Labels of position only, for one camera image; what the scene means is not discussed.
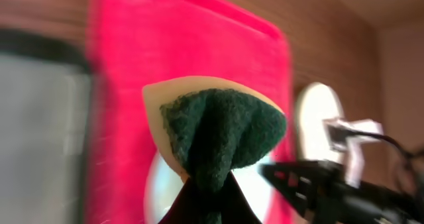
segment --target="sponge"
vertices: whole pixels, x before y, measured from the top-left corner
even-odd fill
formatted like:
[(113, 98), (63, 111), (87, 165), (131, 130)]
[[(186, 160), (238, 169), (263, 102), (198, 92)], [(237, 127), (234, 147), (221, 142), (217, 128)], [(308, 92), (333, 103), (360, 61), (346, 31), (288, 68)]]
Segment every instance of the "sponge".
[[(276, 108), (233, 89), (189, 93), (160, 110), (174, 156), (211, 199), (231, 169), (260, 160), (282, 139), (287, 125)], [(221, 223), (219, 210), (213, 208), (199, 223)]]

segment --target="white wall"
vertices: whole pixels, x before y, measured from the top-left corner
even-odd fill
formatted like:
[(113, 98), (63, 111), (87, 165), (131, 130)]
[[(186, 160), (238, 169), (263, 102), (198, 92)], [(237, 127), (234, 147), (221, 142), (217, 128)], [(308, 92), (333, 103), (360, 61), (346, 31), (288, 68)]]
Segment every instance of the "white wall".
[[(385, 132), (410, 150), (424, 148), (424, 18), (380, 30), (379, 40)], [(391, 178), (397, 161), (391, 151)]]

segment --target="wooden wall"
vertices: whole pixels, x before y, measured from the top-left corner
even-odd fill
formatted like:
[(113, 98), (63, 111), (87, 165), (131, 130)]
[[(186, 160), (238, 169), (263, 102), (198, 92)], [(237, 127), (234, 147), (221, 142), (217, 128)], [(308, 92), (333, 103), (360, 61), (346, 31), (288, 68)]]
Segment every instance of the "wooden wall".
[[(293, 56), (295, 91), (323, 82), (348, 119), (382, 120), (376, 34), (337, 0), (228, 0), (278, 25)], [(19, 27), (83, 47), (87, 0), (0, 0), (0, 26)], [(364, 178), (386, 179), (386, 149), (366, 147)]]
[(85, 43), (88, 0), (0, 0), (0, 27), (32, 30)]
[[(338, 93), (350, 120), (382, 121), (376, 31), (338, 0), (228, 0), (277, 25), (293, 59), (293, 88), (311, 82)], [(365, 148), (364, 179), (386, 182), (387, 148)]]

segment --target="brown wall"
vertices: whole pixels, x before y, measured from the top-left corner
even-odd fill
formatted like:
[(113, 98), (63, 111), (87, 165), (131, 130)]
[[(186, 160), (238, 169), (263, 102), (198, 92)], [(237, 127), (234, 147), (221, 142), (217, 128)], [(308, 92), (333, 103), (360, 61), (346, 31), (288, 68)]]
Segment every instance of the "brown wall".
[(424, 0), (340, 0), (375, 27), (390, 27), (424, 15)]
[(88, 0), (0, 0), (0, 27), (85, 43)]
[[(410, 150), (424, 148), (424, 18), (379, 38), (386, 133)], [(398, 163), (392, 149), (389, 159), (391, 173)]]
[[(293, 56), (295, 90), (323, 82), (350, 120), (382, 121), (375, 30), (339, 0), (228, 0), (279, 26)], [(364, 179), (386, 180), (386, 147), (366, 146)]]

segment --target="red fabric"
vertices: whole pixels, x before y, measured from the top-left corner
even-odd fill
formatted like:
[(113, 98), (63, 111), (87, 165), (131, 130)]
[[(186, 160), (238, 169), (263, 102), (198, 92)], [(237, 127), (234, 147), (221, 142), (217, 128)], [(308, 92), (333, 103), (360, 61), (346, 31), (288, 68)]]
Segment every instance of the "red fabric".
[[(288, 44), (270, 23), (223, 0), (94, 0), (90, 55), (103, 103), (91, 151), (86, 221), (145, 223), (144, 193), (156, 152), (142, 87), (189, 75), (259, 91), (291, 119)], [(290, 159), (290, 133), (274, 150)], [(266, 223), (290, 223), (276, 193)]]

